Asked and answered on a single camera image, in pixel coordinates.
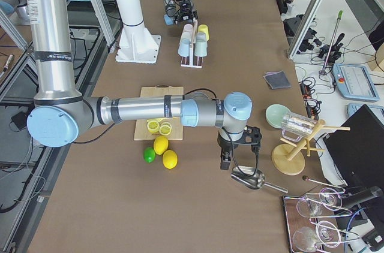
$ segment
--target brown table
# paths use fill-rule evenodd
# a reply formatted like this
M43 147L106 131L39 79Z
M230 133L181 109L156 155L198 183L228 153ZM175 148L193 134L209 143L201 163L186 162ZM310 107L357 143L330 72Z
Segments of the brown table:
M285 176L271 161L281 131L265 121L273 103L304 114L304 106L275 0L194 0L199 22L210 30L202 69L182 68L177 55L182 27L163 23L162 0L141 0L146 27L163 37L155 65L106 61L94 96L137 97L142 86L206 87L220 98L233 91L253 100L249 124L263 134L260 168L270 182L292 195L313 187ZM291 89L272 91L265 71L284 70ZM115 126L99 141L72 145L28 252L286 252L281 194L253 191L219 169L217 128L184 128L171 141L179 156L173 170L161 158L142 158L150 141L133 141L135 122ZM88 140L104 128L81 137ZM240 164L254 165L249 147L235 151ZM317 157L303 172L321 179Z

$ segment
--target white table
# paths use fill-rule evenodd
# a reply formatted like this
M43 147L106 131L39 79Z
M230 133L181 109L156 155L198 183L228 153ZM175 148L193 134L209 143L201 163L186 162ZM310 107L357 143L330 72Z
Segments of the white table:
M310 0L294 0L293 2L293 8L292 11L289 14L283 14L281 16L281 19L284 20L286 18L295 17L298 14L304 14ZM342 10L343 15L341 18L341 22L338 28L338 32L336 35L336 38L338 35L342 32L345 33L345 38L342 40L342 43L344 46L346 46L349 41L364 32L364 30L360 27L358 21L356 20L356 17L353 15L351 9L347 5L345 0L323 0L322 4L320 5L320 8L318 9L316 13L316 19L315 22L312 23L312 28L317 31L317 38L321 39L323 41L325 37L325 40L323 41L326 44L329 44L332 33L335 28L336 19L338 12ZM352 42L348 45L348 49L358 50L362 47L365 47L370 44L370 41L368 40L366 34L362 34L352 40ZM319 86L316 86L316 93L323 92L323 93L330 93L333 91L332 88L321 86L321 85L332 85L332 79L331 76L321 76L321 79L319 79L319 70L321 69L322 62L319 62L320 65L311 65L308 64L311 60L311 57L317 56L317 52L319 51L318 48L313 50L313 56L310 54L304 54L304 55L296 55L294 58L294 62L296 63L296 72L298 76L298 81L300 82L302 79L313 76L316 79L316 84ZM375 53L374 48L369 45L368 47L361 50L362 53L366 53L369 55L373 55ZM367 61L373 60L372 56L363 55L357 52L350 52L345 54L345 64L363 64L367 67L368 71L374 75L382 76L384 77L384 73L380 72L373 72L370 70L370 67L368 64L366 64ZM343 61L343 56L337 61L337 63ZM376 76L371 76L374 83L384 83L384 79ZM374 104L378 106L384 106L384 86L376 86L376 89L380 95L380 101L375 103L366 103L366 104ZM324 119L328 125L333 126L339 126L343 124L347 119L347 105L349 103L362 103L363 102L357 102L352 100L345 100L339 91L336 89L333 94L318 94L316 93L313 95L318 100L321 100L323 103L321 104L321 112L319 114L319 118ZM324 133L321 132L316 138L320 137ZM325 145L322 141L322 138L319 140L319 144L322 148L325 148ZM334 185L339 185L342 181L338 177L337 172L334 168L334 162L329 155L329 153L326 151L320 158L323 168L324 176ZM368 224L364 224L358 227L354 227L353 231L359 233L360 235L364 235L365 233L369 232L372 229L372 224L368 222ZM360 249L362 249L365 245L362 240L351 242L351 246L353 248L354 252L359 252Z

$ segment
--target computer screen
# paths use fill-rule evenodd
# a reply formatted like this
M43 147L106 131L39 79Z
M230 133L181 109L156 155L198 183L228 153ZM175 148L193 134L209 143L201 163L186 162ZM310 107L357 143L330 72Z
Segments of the computer screen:
M384 125L363 105L344 124L350 131L324 137L335 165L348 187L378 186L384 190ZM362 203L377 232L384 236L384 197Z

